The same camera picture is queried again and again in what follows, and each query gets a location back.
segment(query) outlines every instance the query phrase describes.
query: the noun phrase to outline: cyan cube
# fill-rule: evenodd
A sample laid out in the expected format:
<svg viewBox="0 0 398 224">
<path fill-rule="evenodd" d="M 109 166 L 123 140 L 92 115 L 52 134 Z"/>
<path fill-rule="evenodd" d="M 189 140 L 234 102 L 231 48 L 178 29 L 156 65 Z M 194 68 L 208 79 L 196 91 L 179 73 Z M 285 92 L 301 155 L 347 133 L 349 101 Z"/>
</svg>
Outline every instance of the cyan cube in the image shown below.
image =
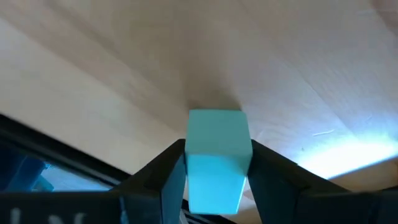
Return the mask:
<svg viewBox="0 0 398 224">
<path fill-rule="evenodd" d="M 252 158 L 246 115 L 190 110 L 186 139 L 190 212 L 236 214 Z"/>
</svg>

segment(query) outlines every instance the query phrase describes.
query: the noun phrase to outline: wooden surface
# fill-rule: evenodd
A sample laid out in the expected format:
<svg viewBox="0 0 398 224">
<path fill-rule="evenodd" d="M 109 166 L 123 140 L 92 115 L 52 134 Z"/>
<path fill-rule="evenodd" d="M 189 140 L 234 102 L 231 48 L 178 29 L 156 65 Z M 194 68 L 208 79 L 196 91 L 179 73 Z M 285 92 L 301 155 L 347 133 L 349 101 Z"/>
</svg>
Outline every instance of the wooden surface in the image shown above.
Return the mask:
<svg viewBox="0 0 398 224">
<path fill-rule="evenodd" d="M 184 137 L 190 108 L 242 109 L 252 138 L 334 177 L 357 168 L 338 165 L 396 155 L 397 10 L 388 0 L 2 0 L 0 112 L 134 173 Z M 372 189 L 398 183 L 384 164 Z M 244 198 L 238 217 L 253 206 Z"/>
</svg>

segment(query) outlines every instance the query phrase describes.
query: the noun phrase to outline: block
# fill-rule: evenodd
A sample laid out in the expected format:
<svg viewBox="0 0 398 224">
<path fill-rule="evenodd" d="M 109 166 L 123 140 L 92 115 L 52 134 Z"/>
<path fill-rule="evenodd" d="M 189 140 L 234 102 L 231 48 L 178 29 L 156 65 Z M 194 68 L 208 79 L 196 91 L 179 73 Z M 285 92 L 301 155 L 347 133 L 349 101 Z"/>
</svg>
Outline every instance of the block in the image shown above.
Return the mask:
<svg viewBox="0 0 398 224">
<path fill-rule="evenodd" d="M 185 141 L 190 212 L 236 214 L 251 158 L 242 111 L 191 110 Z"/>
</svg>

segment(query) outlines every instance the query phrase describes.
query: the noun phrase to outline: light wood grain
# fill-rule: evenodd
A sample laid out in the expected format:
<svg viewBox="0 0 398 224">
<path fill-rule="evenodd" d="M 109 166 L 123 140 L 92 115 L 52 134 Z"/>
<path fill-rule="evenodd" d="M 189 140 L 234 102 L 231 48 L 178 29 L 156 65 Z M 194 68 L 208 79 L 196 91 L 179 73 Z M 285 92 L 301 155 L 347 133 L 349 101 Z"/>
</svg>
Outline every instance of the light wood grain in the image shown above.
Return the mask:
<svg viewBox="0 0 398 224">
<path fill-rule="evenodd" d="M 184 137 L 189 109 L 242 109 L 252 138 L 322 174 L 359 156 L 346 142 L 395 144 L 396 7 L 3 0 L 0 112 L 134 173 Z M 381 150 L 374 160 L 395 154 Z M 373 169 L 363 172 L 385 173 L 372 183 L 354 173 L 333 181 L 353 190 L 398 184 L 390 162 Z M 253 206 L 243 199 L 241 209 Z"/>
</svg>

